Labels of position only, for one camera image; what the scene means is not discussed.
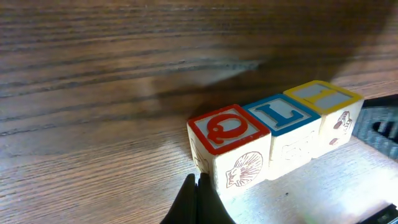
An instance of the seashell illustration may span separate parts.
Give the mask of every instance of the seashell illustration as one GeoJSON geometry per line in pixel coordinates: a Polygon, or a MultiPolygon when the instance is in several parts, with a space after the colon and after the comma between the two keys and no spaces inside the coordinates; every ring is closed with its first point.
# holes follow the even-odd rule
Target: seashell illustration
{"type": "Polygon", "coordinates": [[[206,174],[210,173],[209,163],[208,161],[200,154],[197,146],[191,139],[191,146],[193,147],[193,151],[195,151],[195,155],[193,155],[193,162],[200,169],[200,172],[204,172],[206,174]]]}
{"type": "Polygon", "coordinates": [[[237,187],[245,186],[252,182],[260,173],[262,168],[262,155],[260,152],[248,152],[241,156],[234,167],[227,171],[226,187],[236,185],[237,187]]]}

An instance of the red border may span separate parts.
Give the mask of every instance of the red border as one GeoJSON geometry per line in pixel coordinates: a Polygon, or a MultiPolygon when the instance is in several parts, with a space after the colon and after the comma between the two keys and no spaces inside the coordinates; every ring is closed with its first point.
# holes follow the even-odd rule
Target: red border
{"type": "Polygon", "coordinates": [[[197,118],[193,118],[188,120],[188,125],[192,128],[192,131],[198,136],[198,139],[201,141],[201,143],[205,146],[205,148],[207,149],[208,152],[210,152],[212,155],[220,155],[222,153],[231,151],[233,149],[236,149],[239,146],[242,146],[248,142],[251,142],[253,140],[256,140],[262,136],[265,136],[269,133],[271,133],[271,131],[267,128],[267,126],[263,125],[260,121],[258,121],[256,118],[254,118],[253,116],[251,116],[248,112],[246,112],[242,107],[240,107],[239,105],[230,105],[230,106],[226,106],[224,108],[212,111],[210,113],[201,115],[197,118]],[[246,136],[242,139],[239,139],[235,142],[229,143],[228,145],[219,147],[218,149],[215,149],[210,142],[207,140],[207,138],[203,135],[203,133],[200,131],[200,129],[198,128],[198,126],[196,126],[195,122],[204,118],[207,118],[209,116],[215,115],[215,114],[219,114],[221,112],[224,112],[226,110],[230,110],[230,109],[236,109],[236,111],[239,112],[239,114],[241,114],[244,118],[246,118],[251,124],[253,124],[259,131],[246,136]]]}

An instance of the wooden table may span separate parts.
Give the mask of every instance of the wooden table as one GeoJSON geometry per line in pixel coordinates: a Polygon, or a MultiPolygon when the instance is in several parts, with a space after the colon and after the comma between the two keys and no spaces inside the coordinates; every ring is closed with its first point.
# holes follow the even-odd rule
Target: wooden table
{"type": "MultiPolygon", "coordinates": [[[[314,79],[398,93],[395,1],[1,1],[1,223],[158,223],[186,120],[314,79]]],[[[398,166],[353,139],[244,195],[238,223],[354,223],[398,166]]]]}

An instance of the block face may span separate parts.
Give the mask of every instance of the block face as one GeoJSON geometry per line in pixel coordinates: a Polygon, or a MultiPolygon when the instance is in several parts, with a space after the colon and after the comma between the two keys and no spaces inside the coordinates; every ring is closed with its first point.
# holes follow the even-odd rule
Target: block face
{"type": "Polygon", "coordinates": [[[313,158],[318,158],[349,141],[363,101],[359,100],[338,111],[322,115],[319,132],[321,150],[314,151],[313,158]]]}
{"type": "Polygon", "coordinates": [[[266,179],[271,135],[215,156],[214,183],[219,194],[235,195],[266,179]]]}
{"type": "Polygon", "coordinates": [[[270,133],[238,105],[191,119],[188,126],[212,155],[228,152],[270,133]]]}
{"type": "Polygon", "coordinates": [[[321,114],[332,113],[363,99],[356,93],[318,80],[286,90],[284,94],[321,114]]]}
{"type": "Polygon", "coordinates": [[[318,150],[321,119],[281,136],[273,136],[267,179],[275,180],[311,161],[318,150]]]}
{"type": "Polygon", "coordinates": [[[213,172],[214,155],[205,149],[189,125],[187,125],[187,129],[194,164],[200,172],[211,175],[213,172]]]}
{"type": "Polygon", "coordinates": [[[273,136],[280,136],[320,118],[316,112],[283,94],[268,97],[243,108],[266,125],[273,136]]]}

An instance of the blue letter l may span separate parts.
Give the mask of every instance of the blue letter l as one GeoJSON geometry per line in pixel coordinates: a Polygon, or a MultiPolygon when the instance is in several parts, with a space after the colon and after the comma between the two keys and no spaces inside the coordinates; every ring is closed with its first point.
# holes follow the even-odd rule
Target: blue letter l
{"type": "Polygon", "coordinates": [[[268,114],[272,119],[274,119],[277,122],[276,126],[278,128],[304,117],[299,112],[292,110],[293,116],[291,116],[289,118],[285,118],[282,115],[280,115],[279,113],[277,113],[276,111],[274,111],[273,109],[271,109],[270,105],[260,106],[259,108],[256,108],[256,110],[262,111],[262,112],[268,114]]]}

